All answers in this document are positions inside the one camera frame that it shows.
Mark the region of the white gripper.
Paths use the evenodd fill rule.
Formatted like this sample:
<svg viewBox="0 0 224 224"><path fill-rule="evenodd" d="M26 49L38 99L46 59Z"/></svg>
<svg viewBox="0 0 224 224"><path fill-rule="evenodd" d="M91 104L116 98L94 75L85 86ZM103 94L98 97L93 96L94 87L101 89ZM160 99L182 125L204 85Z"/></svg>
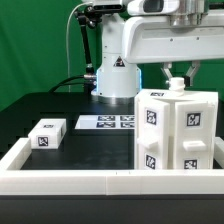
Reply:
<svg viewBox="0 0 224 224"><path fill-rule="evenodd" d="M192 61L186 86L191 87L200 60L224 58L224 13L209 13L197 26L175 27L168 16L132 17L124 25L122 56L128 63L163 63L170 85L172 63Z"/></svg>

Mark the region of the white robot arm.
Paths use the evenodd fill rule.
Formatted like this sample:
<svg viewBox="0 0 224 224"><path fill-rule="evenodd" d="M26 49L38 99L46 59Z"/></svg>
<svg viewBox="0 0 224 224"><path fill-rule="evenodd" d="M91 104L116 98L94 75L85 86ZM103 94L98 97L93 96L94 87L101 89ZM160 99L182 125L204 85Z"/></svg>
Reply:
<svg viewBox="0 0 224 224"><path fill-rule="evenodd" d="M189 61L184 83L193 84L202 60L224 58L224 1L82 0L90 26L102 27L102 64L94 99L132 101L140 91L140 64L160 63L167 78L174 62Z"/></svg>

